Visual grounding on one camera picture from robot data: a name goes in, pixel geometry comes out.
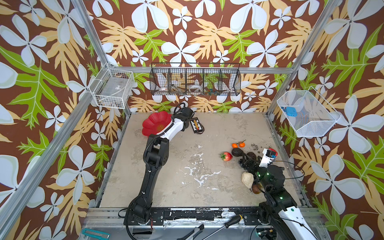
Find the red flower-shaped fruit bowl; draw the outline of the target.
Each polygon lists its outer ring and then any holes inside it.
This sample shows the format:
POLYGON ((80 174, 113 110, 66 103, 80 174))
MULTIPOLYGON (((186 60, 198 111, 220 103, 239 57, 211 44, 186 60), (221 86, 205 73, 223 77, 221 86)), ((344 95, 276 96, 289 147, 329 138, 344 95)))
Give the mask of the red flower-shaped fruit bowl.
POLYGON ((142 134, 149 137, 164 130, 172 121, 171 114, 159 112, 151 114, 142 124, 142 134))

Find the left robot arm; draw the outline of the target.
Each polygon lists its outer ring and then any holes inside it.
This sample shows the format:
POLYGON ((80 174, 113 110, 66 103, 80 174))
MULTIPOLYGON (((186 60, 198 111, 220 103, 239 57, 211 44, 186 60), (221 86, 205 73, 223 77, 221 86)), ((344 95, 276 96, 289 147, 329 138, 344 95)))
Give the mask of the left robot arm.
POLYGON ((147 224, 151 217, 153 204, 153 193, 158 175, 163 165, 169 158, 170 141, 178 132, 183 132, 189 127, 194 111, 180 103, 174 109, 171 122, 157 134, 151 134, 148 138, 143 160, 146 164, 146 171, 140 192, 129 204, 124 225, 147 224))

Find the dark avocado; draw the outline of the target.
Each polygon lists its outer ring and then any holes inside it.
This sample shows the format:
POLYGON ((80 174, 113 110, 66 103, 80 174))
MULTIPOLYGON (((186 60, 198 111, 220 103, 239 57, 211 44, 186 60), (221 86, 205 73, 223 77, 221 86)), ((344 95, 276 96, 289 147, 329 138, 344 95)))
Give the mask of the dark avocado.
POLYGON ((231 153, 234 157, 242 157, 244 155, 244 151, 240 148, 233 148, 231 153))

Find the red apple with leaf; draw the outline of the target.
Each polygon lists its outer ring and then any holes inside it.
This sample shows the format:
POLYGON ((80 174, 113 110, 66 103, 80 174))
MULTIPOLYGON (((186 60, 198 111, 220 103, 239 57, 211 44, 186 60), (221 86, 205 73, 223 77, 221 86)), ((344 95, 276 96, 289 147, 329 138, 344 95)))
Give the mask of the red apple with leaf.
POLYGON ((224 162, 229 162, 233 159, 233 156, 231 153, 229 152, 223 152, 221 154, 221 159, 224 161, 224 162))

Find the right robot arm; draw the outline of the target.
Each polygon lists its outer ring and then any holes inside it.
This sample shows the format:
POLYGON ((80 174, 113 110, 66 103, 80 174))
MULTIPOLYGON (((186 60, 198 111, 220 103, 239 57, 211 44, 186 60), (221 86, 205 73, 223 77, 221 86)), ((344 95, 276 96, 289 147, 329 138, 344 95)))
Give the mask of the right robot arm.
POLYGON ((316 240, 296 201, 285 189, 284 167, 262 164, 260 156, 244 154, 240 166, 253 175, 254 185, 262 186, 266 201, 259 204, 258 219, 277 231, 278 240, 316 240))

